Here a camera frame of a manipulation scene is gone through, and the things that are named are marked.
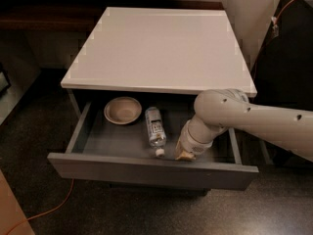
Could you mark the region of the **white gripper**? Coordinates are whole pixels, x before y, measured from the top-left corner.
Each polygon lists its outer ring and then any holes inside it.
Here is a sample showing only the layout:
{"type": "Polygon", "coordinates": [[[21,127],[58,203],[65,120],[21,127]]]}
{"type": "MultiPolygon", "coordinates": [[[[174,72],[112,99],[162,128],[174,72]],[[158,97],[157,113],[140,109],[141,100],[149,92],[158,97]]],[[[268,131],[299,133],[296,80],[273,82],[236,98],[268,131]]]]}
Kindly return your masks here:
{"type": "Polygon", "coordinates": [[[175,147],[175,160],[192,162],[213,144],[214,128],[200,119],[189,119],[175,147]]]}

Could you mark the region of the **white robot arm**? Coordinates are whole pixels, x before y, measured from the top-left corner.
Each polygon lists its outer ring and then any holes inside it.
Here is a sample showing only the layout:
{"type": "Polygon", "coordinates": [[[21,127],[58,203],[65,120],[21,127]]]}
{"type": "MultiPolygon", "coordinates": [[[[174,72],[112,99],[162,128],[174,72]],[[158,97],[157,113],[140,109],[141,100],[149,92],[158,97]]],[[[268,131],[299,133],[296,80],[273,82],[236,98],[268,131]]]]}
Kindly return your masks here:
{"type": "Polygon", "coordinates": [[[195,100],[194,110],[181,130],[175,149],[177,160],[194,160],[217,136],[235,128],[313,161],[312,112],[255,105],[237,89],[203,91],[195,100]]]}

